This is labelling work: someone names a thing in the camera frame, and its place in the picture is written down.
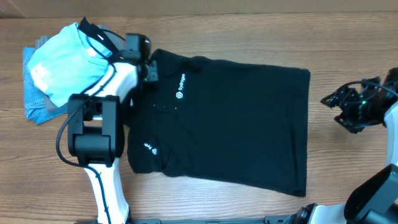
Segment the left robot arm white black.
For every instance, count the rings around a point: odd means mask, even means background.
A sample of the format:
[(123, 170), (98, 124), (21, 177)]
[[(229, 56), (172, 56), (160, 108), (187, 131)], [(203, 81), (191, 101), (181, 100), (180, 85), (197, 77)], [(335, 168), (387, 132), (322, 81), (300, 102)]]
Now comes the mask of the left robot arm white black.
[(87, 173), (98, 209), (96, 223), (131, 223), (119, 162), (124, 150), (122, 112), (141, 82), (156, 81), (148, 50), (121, 50), (106, 75), (68, 103), (68, 150)]

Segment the black polo shirt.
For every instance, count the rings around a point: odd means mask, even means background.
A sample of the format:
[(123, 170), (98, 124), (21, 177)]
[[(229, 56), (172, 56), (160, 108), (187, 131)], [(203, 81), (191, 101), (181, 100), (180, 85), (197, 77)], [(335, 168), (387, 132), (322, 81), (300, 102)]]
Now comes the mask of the black polo shirt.
[(310, 72), (156, 50), (159, 81), (136, 101), (127, 158), (161, 172), (303, 197)]

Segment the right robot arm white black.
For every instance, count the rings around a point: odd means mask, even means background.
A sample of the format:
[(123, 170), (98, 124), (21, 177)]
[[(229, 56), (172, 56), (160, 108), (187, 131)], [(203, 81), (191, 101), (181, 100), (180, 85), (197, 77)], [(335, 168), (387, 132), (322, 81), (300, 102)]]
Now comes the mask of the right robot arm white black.
[(351, 133), (368, 126), (383, 124), (387, 128), (385, 167), (355, 189), (344, 204), (302, 207), (284, 219), (284, 223), (397, 223), (397, 69), (389, 70), (382, 81), (379, 77), (359, 81), (357, 92), (349, 82), (321, 103), (341, 108), (335, 121)]

